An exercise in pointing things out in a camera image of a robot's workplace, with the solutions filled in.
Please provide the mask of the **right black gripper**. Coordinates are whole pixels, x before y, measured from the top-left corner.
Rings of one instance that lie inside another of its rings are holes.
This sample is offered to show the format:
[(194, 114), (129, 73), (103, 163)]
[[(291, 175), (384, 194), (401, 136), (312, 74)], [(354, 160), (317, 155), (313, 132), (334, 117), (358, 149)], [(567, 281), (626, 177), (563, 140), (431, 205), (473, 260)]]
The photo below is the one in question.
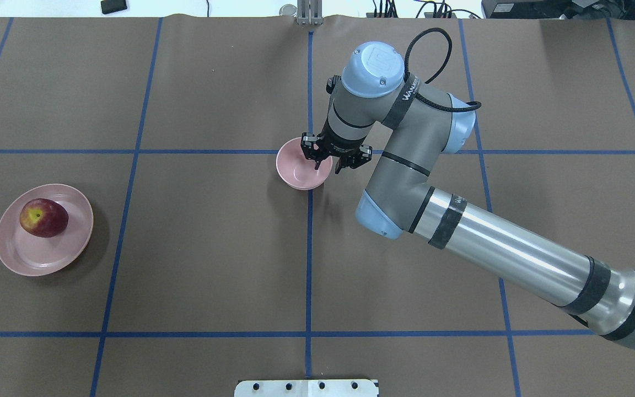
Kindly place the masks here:
[(328, 157), (337, 158), (335, 174), (345, 168), (360, 168), (373, 157), (372, 147), (363, 145), (362, 139), (344, 139), (330, 129), (317, 136), (304, 132), (302, 151), (306, 159), (315, 161), (315, 170), (320, 169), (321, 163)]

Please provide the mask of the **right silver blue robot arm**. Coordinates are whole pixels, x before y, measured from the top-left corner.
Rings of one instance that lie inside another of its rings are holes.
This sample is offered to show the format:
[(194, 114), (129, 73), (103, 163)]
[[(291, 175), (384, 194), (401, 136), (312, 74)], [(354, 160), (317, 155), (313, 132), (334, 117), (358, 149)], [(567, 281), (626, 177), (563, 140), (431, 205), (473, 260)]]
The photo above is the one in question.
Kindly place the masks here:
[(453, 155), (476, 123), (476, 104), (428, 87), (393, 46), (364, 42), (326, 85), (322, 131), (305, 133), (307, 168), (355, 169), (373, 158), (375, 124), (390, 138), (360, 194), (356, 219), (388, 239), (411, 234), (557, 307), (607, 341), (635, 350), (635, 269), (542, 237), (434, 185), (439, 158)]

